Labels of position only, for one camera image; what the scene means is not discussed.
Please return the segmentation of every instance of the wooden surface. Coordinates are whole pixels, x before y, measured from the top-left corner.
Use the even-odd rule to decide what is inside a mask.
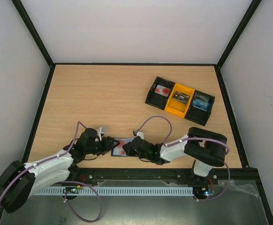
[[[212,114],[205,127],[144,103],[156,76],[215,96]],[[190,127],[225,135],[231,149],[225,161],[231,168],[241,168],[214,67],[191,66],[57,65],[29,162],[52,155],[69,144],[78,120],[94,129],[105,126],[106,135],[111,137],[132,137],[132,132],[153,115],[163,115],[171,121],[173,131],[168,141],[182,137]],[[147,141],[161,143],[169,132],[169,125],[163,119],[154,118],[142,131]],[[136,157],[112,157],[107,153],[96,160],[83,161],[79,166],[191,168],[193,161],[192,157],[185,156],[160,166]]]

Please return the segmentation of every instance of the purple cable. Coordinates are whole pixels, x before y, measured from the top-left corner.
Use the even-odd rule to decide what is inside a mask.
[[[70,144],[68,150],[67,150],[66,152],[64,152],[64,153],[62,153],[62,154],[59,155],[60,157],[66,155],[66,154],[72,149],[72,147],[73,147],[73,145],[74,145],[74,142],[75,142],[75,139],[76,139],[76,137],[77,137],[79,124],[80,124],[81,126],[83,126],[83,127],[86,129],[86,126],[85,126],[84,124],[82,124],[80,121],[77,122],[77,127],[76,127],[76,131],[75,131],[75,135],[74,135],[73,141],[72,141],[72,143]],[[45,163],[45,162],[48,162],[48,161],[50,161],[50,160],[52,160],[52,159],[55,159],[55,158],[57,158],[57,156],[52,156],[52,157],[50,157],[50,158],[44,159],[43,161],[38,162],[38,163],[37,163],[37,166],[39,166],[39,165],[41,165],[41,164],[43,164],[43,163]],[[18,175],[9,183],[9,184],[8,184],[8,186],[5,188],[5,190],[2,192],[2,194],[1,194],[1,196],[0,196],[0,208],[2,207],[2,206],[1,206],[1,201],[2,201],[3,197],[5,196],[6,192],[10,189],[10,187],[11,187],[11,186],[12,186],[12,185],[13,185],[13,184],[14,184],[14,183],[23,175],[23,174],[25,174],[28,170],[31,170],[32,168],[34,168],[33,165],[32,165],[32,166],[29,166],[28,168],[26,168],[25,170],[23,170],[22,172],[20,172],[20,173],[19,173],[19,174],[18,174]]]
[[[194,195],[194,198],[196,199],[196,201],[206,202],[206,201],[214,200],[216,198],[219,198],[221,195],[223,195],[226,192],[226,190],[227,190],[227,188],[229,186],[229,183],[230,183],[230,170],[229,170],[229,167],[228,167],[227,163],[224,162],[224,164],[227,167],[227,171],[228,171],[227,185],[225,186],[224,190],[220,194],[218,194],[217,196],[215,196],[213,198],[208,198],[208,199],[197,199],[196,196]]]
[[[158,118],[162,118],[162,119],[165,119],[167,122],[168,122],[168,124],[170,125],[170,131],[169,131],[169,134],[166,136],[166,138],[164,139],[164,146],[166,147],[166,140],[168,139],[168,137],[171,135],[171,133],[172,133],[172,124],[171,124],[171,122],[170,122],[170,120],[168,120],[166,117],[164,117],[164,116],[151,116],[151,117],[149,117],[148,119],[146,119],[146,121],[140,126],[140,128],[138,129],[138,130],[136,130],[136,132],[139,132],[141,129],[142,129],[142,127],[149,121],[149,120],[151,120],[152,118],[156,118],[156,117],[158,117]]]
[[[196,141],[207,141],[207,142],[215,142],[217,144],[220,144],[220,145],[223,145],[227,151],[225,152],[225,155],[227,155],[229,152],[230,152],[230,149],[229,149],[229,146],[221,141],[218,141],[216,139],[212,139],[212,138],[204,138],[204,137],[186,137],[184,139],[182,139],[182,142],[184,141],[193,141],[193,140],[196,140]],[[167,144],[166,147],[171,147],[171,146],[174,146],[176,144],[179,144],[180,142],[177,141],[177,142],[174,142],[172,144]]]
[[[68,191],[67,191],[66,194],[65,194],[64,200],[65,200],[65,203],[70,207],[70,209],[72,210],[72,212],[74,213],[74,215],[75,215],[78,219],[80,219],[80,220],[82,220],[82,221],[84,221],[84,222],[86,222],[86,223],[93,223],[93,222],[96,222],[96,221],[100,220],[100,216],[101,216],[101,213],[102,213],[102,201],[101,201],[101,199],[100,199],[100,196],[99,196],[98,192],[97,192],[92,186],[90,186],[90,185],[88,185],[88,184],[84,184],[84,183],[78,182],[78,181],[62,181],[62,182],[60,182],[60,183],[80,184],[80,185],[83,185],[83,186],[88,187],[89,189],[91,189],[91,190],[97,195],[97,198],[98,198],[99,203],[100,203],[100,212],[99,212],[99,215],[98,215],[97,218],[94,219],[94,220],[84,219],[84,218],[82,218],[80,215],[78,215],[78,214],[75,212],[75,210],[72,208],[72,206],[70,205],[70,203],[69,203],[68,200],[67,200]]]
[[[163,142],[163,143],[164,143],[164,146],[165,146],[165,147],[171,147],[171,146],[174,146],[174,145],[176,145],[176,144],[179,144],[180,141],[177,141],[177,142],[174,142],[174,143],[172,143],[172,144],[167,144],[167,145],[166,145],[166,141],[167,141],[168,137],[169,137],[169,136],[171,135],[171,133],[172,133],[172,124],[171,124],[171,122],[170,122],[166,117],[163,117],[163,116],[151,116],[151,117],[149,117],[148,119],[146,119],[146,121],[141,125],[141,127],[140,127],[136,132],[139,132],[139,131],[142,129],[142,127],[143,127],[149,120],[151,120],[152,118],[155,118],[155,117],[159,117],[159,118],[165,119],[165,120],[169,123],[169,125],[170,125],[170,132],[169,132],[169,134],[165,137],[164,142]],[[230,152],[230,148],[229,148],[229,146],[228,146],[227,144],[225,144],[225,143],[223,143],[223,142],[221,142],[221,141],[218,141],[218,140],[216,140],[216,139],[212,139],[212,138],[203,138],[203,137],[187,137],[187,138],[181,139],[182,142],[184,142],[184,141],[193,141],[193,140],[196,140],[196,141],[208,141],[208,142],[218,143],[218,144],[220,144],[220,145],[223,145],[223,146],[227,149],[227,151],[225,152],[225,155],[227,155],[227,154]],[[224,190],[223,190],[219,195],[217,195],[217,196],[214,197],[214,198],[209,198],[209,199],[197,199],[196,196],[194,196],[194,198],[195,198],[197,201],[204,202],[204,201],[209,201],[209,200],[216,199],[216,198],[220,197],[222,194],[224,194],[224,192],[227,190],[227,188],[228,188],[228,186],[229,186],[229,182],[230,182],[230,170],[229,170],[229,167],[228,167],[227,163],[224,162],[224,164],[226,165],[227,170],[228,170],[228,180],[227,180],[227,185],[226,185],[226,187],[224,188]]]

